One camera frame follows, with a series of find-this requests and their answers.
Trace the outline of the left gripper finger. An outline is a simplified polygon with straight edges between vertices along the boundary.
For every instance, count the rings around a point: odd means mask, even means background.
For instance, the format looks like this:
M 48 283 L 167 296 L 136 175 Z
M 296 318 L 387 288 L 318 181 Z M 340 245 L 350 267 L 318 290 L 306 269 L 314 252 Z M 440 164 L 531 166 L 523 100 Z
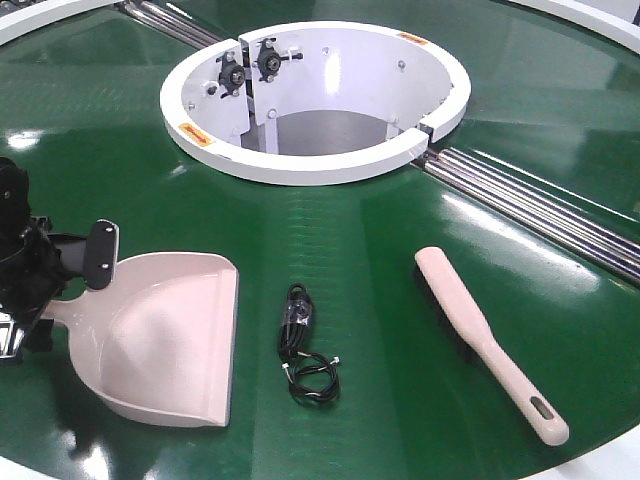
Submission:
M 91 290 L 106 288 L 114 277 L 119 248 L 119 227 L 110 220 L 97 220 L 86 237 L 82 276 Z
M 8 313 L 1 313 L 0 317 L 1 364 L 18 365 L 22 362 L 24 328 Z

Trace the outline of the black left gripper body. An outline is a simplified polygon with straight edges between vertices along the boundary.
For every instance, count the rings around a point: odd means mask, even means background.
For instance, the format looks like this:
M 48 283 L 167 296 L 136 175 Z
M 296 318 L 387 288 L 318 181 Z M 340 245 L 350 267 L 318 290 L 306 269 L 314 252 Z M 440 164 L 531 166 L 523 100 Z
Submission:
M 86 237 L 51 228 L 49 217 L 31 217 L 16 243 L 1 244 L 1 313 L 24 328 L 21 352 L 52 349 L 54 320 L 44 310 L 82 275 Z

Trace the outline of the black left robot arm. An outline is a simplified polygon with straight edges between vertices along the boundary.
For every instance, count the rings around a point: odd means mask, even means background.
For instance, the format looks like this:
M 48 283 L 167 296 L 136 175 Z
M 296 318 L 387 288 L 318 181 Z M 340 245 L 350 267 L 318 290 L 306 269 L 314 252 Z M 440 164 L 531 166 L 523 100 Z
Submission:
M 53 321 L 46 307 L 77 277 L 91 290 L 114 277 L 119 233 L 109 220 L 96 221 L 88 235 L 55 233 L 47 216 L 34 216 L 29 176 L 1 159 L 1 363 L 18 364 L 22 351 L 52 349 Z

